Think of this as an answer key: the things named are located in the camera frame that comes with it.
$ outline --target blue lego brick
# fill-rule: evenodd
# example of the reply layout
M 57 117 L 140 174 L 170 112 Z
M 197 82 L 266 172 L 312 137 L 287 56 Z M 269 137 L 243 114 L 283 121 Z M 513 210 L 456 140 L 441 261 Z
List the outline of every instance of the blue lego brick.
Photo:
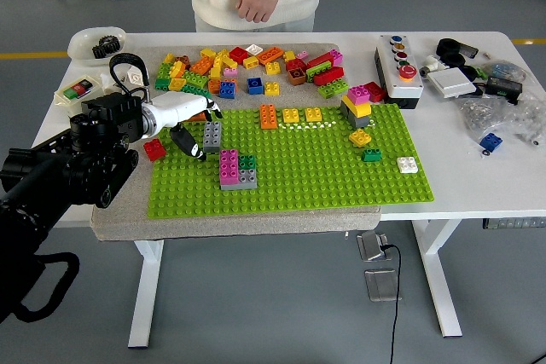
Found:
M 235 99 L 235 83 L 228 81 L 223 81 L 220 83 L 220 93 L 218 94 L 221 98 L 230 98 L 231 100 Z
M 248 94 L 257 95 L 264 93 L 264 84 L 260 77 L 249 78 L 247 80 Z
M 497 149 L 499 145 L 501 145 L 502 139 L 496 136 L 495 134 L 489 133 L 487 134 L 483 140 L 479 143 L 480 146 L 482 146 L 484 149 L 492 153 Z

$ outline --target white lego brick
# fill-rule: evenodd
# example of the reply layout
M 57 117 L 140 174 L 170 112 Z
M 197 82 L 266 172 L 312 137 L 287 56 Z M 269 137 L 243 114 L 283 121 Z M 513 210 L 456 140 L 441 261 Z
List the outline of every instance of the white lego brick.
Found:
M 396 163 L 400 172 L 403 174 L 415 174 L 419 168 L 415 163 L 415 158 L 413 157 L 400 157 L 396 159 Z

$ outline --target lego baseplate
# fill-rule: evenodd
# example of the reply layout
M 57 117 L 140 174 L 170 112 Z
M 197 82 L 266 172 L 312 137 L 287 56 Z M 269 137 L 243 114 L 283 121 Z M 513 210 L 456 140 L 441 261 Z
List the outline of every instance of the lego baseplate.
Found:
M 184 155 L 167 130 L 160 139 L 167 155 L 154 164 L 148 217 L 165 219 L 207 215 L 329 209 L 433 201 L 433 193 L 399 108 L 373 105 L 368 148 L 379 148 L 379 162 L 364 163 L 364 148 L 349 142 L 354 129 L 338 107 L 321 107 L 322 121 L 284 123 L 261 130 L 258 110 L 226 110 L 222 149 L 235 148 L 256 157 L 258 188 L 220 189 L 218 155 L 205 162 Z M 305 118 L 304 108 L 299 117 Z M 204 123 L 186 123 L 196 141 Z M 398 157 L 415 158 L 419 172 L 401 174 Z

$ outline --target red lego brick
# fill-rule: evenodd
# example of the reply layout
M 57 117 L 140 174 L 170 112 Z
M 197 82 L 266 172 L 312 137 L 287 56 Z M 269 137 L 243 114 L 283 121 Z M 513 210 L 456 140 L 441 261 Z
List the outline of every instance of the red lego brick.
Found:
M 235 47 L 229 52 L 229 57 L 242 66 L 242 62 L 248 57 L 248 52 L 240 47 Z
M 316 59 L 309 61 L 307 63 L 307 68 L 318 66 L 325 61 L 329 61 L 330 63 L 332 63 L 332 66 L 334 65 L 334 57 L 330 53 L 325 53 L 323 55 L 319 55 Z
M 343 71 L 343 67 L 332 67 L 325 72 L 319 72 L 318 74 L 315 74 L 313 76 L 313 83 L 315 83 L 316 85 L 326 85 L 328 83 L 332 83 L 338 78 L 342 78 L 344 74 L 345 73 Z
M 167 155 L 167 151 L 163 148 L 161 141 L 157 138 L 150 142 L 146 142 L 144 144 L 144 150 L 152 162 Z
M 303 71 L 307 70 L 307 65 L 304 63 L 301 59 L 293 59 L 290 61 L 287 61 L 287 72 L 290 70 L 295 70 L 296 68 L 301 68 Z
M 386 91 L 373 81 L 365 84 L 364 88 L 369 91 L 369 100 L 372 102 L 379 102 L 386 97 Z

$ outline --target yellow lego brick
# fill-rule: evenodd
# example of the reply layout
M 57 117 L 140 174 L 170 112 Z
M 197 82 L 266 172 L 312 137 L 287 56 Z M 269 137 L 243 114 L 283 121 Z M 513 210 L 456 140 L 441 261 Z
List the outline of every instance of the yellow lego brick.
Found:
M 174 61 L 174 54 L 173 53 L 167 54 L 167 56 L 163 60 L 164 63 L 172 63 L 173 61 Z
M 372 137 L 370 134 L 358 129 L 349 135 L 349 141 L 360 148 L 372 141 Z
M 200 52 L 200 56 L 201 57 L 209 57 L 209 58 L 213 59 L 214 57 L 216 57 L 216 51 L 211 50 L 211 49 L 203 49 Z
M 315 121 L 322 121 L 321 109 L 318 107 L 315 108 L 306 108 L 305 109 L 305 121 L 308 123 L 313 123 Z
M 173 78 L 169 83 L 169 91 L 180 91 L 186 85 L 185 78 Z
M 299 113 L 296 108 L 285 108 L 282 110 L 282 120 L 285 123 L 298 123 Z
M 274 83 L 265 83 L 264 94 L 265 95 L 280 95 L 281 88 L 279 87 L 279 83 L 277 83 L 277 81 L 275 81 Z
M 222 70 L 219 67 L 213 67 L 208 77 L 211 80 L 219 80 L 222 77 Z
M 242 65 L 248 70 L 249 68 L 258 66 L 259 61 L 255 55 L 251 55 L 250 57 L 242 61 Z
M 293 53 L 293 51 L 285 51 L 282 58 L 284 59 L 285 63 L 288 63 L 291 60 L 296 60 L 296 55 Z
M 369 102 L 365 102 L 364 104 L 358 104 L 355 106 L 351 100 L 349 100 L 349 97 L 347 95 L 344 95 L 341 97 L 341 100 L 345 103 L 347 108 L 349 108 L 353 114 L 357 118 L 366 117 L 367 115 L 370 115 L 372 113 L 372 106 Z
M 228 55 L 222 57 L 222 62 L 229 68 L 237 68 L 238 66 L 237 62 L 232 60 Z
M 271 63 L 265 63 L 265 74 L 268 74 L 270 76 L 274 74 L 281 74 L 281 65 L 276 61 Z

